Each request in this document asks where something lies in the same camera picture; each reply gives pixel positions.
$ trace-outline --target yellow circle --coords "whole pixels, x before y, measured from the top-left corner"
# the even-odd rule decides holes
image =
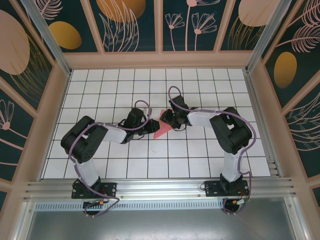
[[[58,45],[65,49],[76,49],[81,45],[81,36],[77,29],[65,21],[55,21],[49,26]]]
[[[28,35],[9,13],[0,10],[0,69],[8,74],[21,74],[29,63]]]
[[[274,66],[274,81],[275,84],[285,89],[293,81],[297,71],[296,57],[288,51],[280,54]]]
[[[279,0],[241,0],[239,19],[249,27],[261,27],[268,23]]]
[[[138,19],[146,9],[146,0],[96,0],[96,3],[105,16],[119,23],[130,22],[129,10]]]

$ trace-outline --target pink foam piece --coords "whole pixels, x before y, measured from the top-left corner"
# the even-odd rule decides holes
[[[161,110],[160,117],[165,111],[166,110]],[[161,121],[160,117],[159,117],[160,129],[154,133],[153,139],[157,139],[157,138],[161,137],[163,134],[169,132],[172,129],[172,127],[169,124]]]

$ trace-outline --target metal base plate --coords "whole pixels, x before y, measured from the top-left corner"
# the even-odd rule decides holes
[[[115,197],[117,192],[117,184],[115,182],[102,182],[100,184],[99,193],[107,196]],[[82,183],[74,183],[72,189],[72,199],[101,199],[102,197],[85,188]]]
[[[230,191],[229,194],[226,194],[225,191],[220,186],[220,180],[217,181],[205,181],[204,182],[205,187],[205,196],[206,197],[227,197],[227,196],[241,196],[241,192],[238,190],[238,188],[241,189],[241,191],[249,195],[249,189],[248,189],[248,183],[246,180],[239,181],[237,185],[237,189],[234,189]]]

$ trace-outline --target white grid mat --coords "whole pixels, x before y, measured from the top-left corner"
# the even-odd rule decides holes
[[[180,88],[189,107],[236,107],[258,137],[243,158],[242,171],[250,169],[253,177],[270,176],[242,70],[186,68],[74,70],[42,178],[77,178],[60,140],[83,116],[117,124],[137,100],[145,100],[152,107],[151,118],[158,120],[161,110],[170,106],[171,86]],[[219,177],[223,156],[212,129],[192,126],[156,140],[149,134],[128,144],[102,142],[93,161],[101,178],[208,178]]]

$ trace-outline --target decorative wallpaper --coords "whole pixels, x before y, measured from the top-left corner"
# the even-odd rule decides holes
[[[163,51],[212,51],[226,0],[164,0]]]
[[[320,83],[286,116],[308,178],[320,174]]]
[[[320,208],[320,186],[312,189],[316,202]]]
[[[11,181],[24,150],[33,117],[0,89],[0,178]]]
[[[319,71],[320,1],[306,0],[265,64],[282,107]]]
[[[34,3],[62,52],[97,52],[80,0],[34,0]]]
[[[7,196],[7,193],[5,191],[0,191],[0,213],[1,213],[2,206],[5,203],[6,196]]]
[[[0,2],[0,77],[38,108],[52,65],[9,3]]]
[[[294,7],[294,5],[296,4],[297,0],[291,0],[291,3],[290,3],[290,6],[289,8],[287,9],[287,11],[285,12],[284,14],[284,17],[282,18],[282,21],[280,22],[279,26],[277,27],[277,29],[275,30],[272,38],[270,39],[268,45],[266,46],[266,48],[264,49],[263,53],[262,53],[262,58],[264,59],[265,58],[265,55],[267,54],[270,46],[272,45],[272,43],[274,42],[276,36],[278,35],[280,29],[282,28],[283,24],[285,23],[288,15],[290,14],[292,8]]]
[[[220,50],[253,50],[278,1],[236,0]]]
[[[153,52],[153,0],[90,0],[105,52]]]

